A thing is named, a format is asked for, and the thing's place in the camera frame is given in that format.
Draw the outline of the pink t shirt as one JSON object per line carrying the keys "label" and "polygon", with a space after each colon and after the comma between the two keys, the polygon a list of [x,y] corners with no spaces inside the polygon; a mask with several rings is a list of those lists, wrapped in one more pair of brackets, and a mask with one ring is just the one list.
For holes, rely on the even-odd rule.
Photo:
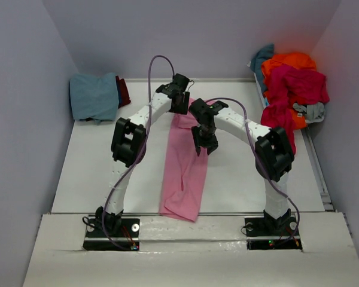
{"label": "pink t shirt", "polygon": [[197,154],[194,147],[196,125],[191,113],[172,119],[159,206],[159,214],[190,222],[197,221],[208,169],[206,151]]}

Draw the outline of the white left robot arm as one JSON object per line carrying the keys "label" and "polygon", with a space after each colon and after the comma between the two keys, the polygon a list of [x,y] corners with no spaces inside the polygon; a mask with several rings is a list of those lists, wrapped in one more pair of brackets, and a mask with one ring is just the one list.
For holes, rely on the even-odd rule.
{"label": "white left robot arm", "polygon": [[95,213],[98,228],[107,237],[113,237],[120,231],[126,189],[133,169],[146,153],[150,127],[167,112],[187,113],[189,82],[187,77],[175,74],[170,83],[156,89],[147,105],[137,113],[116,121],[111,142],[113,162],[109,195]]}

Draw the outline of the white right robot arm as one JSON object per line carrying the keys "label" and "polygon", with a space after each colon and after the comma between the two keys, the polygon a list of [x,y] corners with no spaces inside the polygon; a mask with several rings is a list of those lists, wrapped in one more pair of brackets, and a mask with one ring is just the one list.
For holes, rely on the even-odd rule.
{"label": "white right robot arm", "polygon": [[239,115],[228,104],[218,100],[207,104],[202,99],[191,103],[189,113],[197,121],[191,128],[197,155],[201,150],[211,154],[218,148],[216,130],[224,130],[249,145],[255,168],[265,182],[266,204],[261,227],[269,234],[278,234],[291,218],[287,193],[288,174],[294,161],[286,131],[270,128]]}

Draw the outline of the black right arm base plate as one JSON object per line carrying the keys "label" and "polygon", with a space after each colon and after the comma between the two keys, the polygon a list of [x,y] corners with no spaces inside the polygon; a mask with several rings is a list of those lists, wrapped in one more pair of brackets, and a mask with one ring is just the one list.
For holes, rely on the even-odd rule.
{"label": "black right arm base plate", "polygon": [[245,218],[241,233],[247,238],[249,251],[268,250],[302,250],[302,242],[298,231],[290,239],[296,227],[296,218],[292,216],[278,230],[270,231],[263,217]]}

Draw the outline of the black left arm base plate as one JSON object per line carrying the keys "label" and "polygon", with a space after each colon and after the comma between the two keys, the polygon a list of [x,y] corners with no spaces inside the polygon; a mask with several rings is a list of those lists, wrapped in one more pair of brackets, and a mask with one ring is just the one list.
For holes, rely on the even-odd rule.
{"label": "black left arm base plate", "polygon": [[86,233],[83,241],[83,249],[86,251],[139,251],[139,218],[123,218],[121,226],[115,233],[108,232],[115,246],[102,231],[101,224],[96,222],[94,216],[84,216]]}

